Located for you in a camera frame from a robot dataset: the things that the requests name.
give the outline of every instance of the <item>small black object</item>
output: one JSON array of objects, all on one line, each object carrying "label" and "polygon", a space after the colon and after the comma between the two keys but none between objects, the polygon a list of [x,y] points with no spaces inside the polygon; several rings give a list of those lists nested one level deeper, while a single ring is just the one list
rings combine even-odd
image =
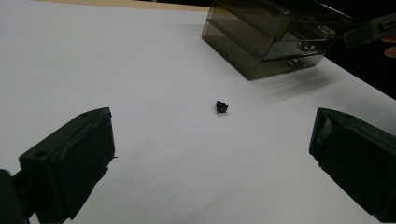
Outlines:
[{"label": "small black object", "polygon": [[227,113],[228,105],[226,105],[223,102],[217,101],[216,102],[216,109],[218,110],[219,113]]},{"label": "small black object", "polygon": [[396,222],[396,137],[351,115],[319,108],[309,153],[367,213]]},{"label": "small black object", "polygon": [[0,223],[73,219],[115,154],[109,108],[83,113],[20,156],[14,176],[0,170]]}]

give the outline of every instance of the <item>human hand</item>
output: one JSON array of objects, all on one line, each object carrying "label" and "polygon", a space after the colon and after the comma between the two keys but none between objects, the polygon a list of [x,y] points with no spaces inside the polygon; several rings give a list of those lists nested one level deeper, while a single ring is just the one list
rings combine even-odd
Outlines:
[{"label": "human hand", "polygon": [[[385,37],[381,39],[384,42],[396,43],[396,36]],[[384,54],[390,58],[396,58],[396,47],[387,48]]]}]

